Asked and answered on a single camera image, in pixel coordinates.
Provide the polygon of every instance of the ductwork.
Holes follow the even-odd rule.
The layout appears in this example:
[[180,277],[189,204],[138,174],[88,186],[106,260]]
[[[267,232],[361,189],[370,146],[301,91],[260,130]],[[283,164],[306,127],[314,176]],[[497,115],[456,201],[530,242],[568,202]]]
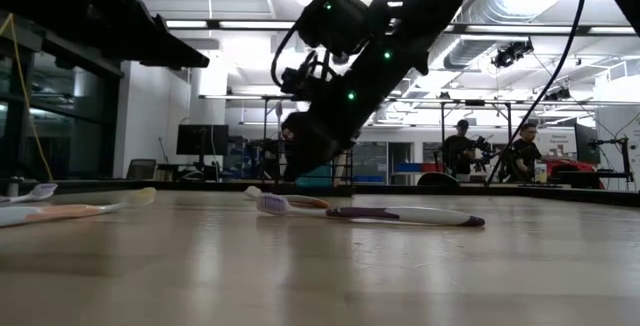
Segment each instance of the ductwork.
[[[559,0],[475,0],[459,13],[455,22],[473,24],[527,23]],[[492,40],[473,40],[460,36],[440,37],[431,49],[431,67],[461,70],[496,44]]]

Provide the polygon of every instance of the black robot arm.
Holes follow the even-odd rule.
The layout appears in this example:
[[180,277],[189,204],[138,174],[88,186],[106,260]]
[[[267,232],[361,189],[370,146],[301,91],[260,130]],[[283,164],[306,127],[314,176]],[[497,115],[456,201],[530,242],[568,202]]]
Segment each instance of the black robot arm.
[[333,74],[330,80],[312,75],[317,62],[310,57],[298,70],[287,69],[280,82],[274,60],[274,82],[284,92],[311,102],[307,112],[293,113],[282,124],[289,143],[285,179],[294,180],[351,148],[369,116],[411,68],[427,74],[427,51],[462,2],[374,0],[370,6],[360,0],[311,2],[288,36],[297,31],[307,45],[324,46],[339,58],[359,55],[344,75]]

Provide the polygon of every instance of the toothbrush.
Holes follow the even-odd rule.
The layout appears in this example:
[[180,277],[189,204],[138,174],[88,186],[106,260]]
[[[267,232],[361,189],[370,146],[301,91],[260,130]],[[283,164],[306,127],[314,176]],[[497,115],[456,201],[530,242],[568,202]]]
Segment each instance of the toothbrush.
[[[249,197],[252,200],[257,200],[262,191],[255,187],[249,186],[244,192],[244,195]],[[299,207],[313,207],[320,209],[328,209],[329,203],[325,200],[321,200],[315,197],[301,196],[301,195],[282,195],[290,205],[299,206]]]
[[0,208],[0,227],[32,222],[52,221],[63,218],[80,218],[102,215],[132,206],[144,206],[155,197],[154,188],[145,188],[127,194],[120,203],[105,206],[57,205],[57,206],[8,206]]
[[26,195],[16,196],[16,197],[4,197],[0,196],[0,206],[10,205],[18,202],[26,202],[26,201],[42,201],[47,199],[53,195],[58,185],[53,183],[48,184],[39,184],[31,190]]
[[484,219],[457,211],[422,207],[339,207],[328,210],[300,209],[289,204],[286,198],[262,193],[256,199],[259,211],[284,216],[287,214],[341,219],[374,219],[448,226],[484,226]]

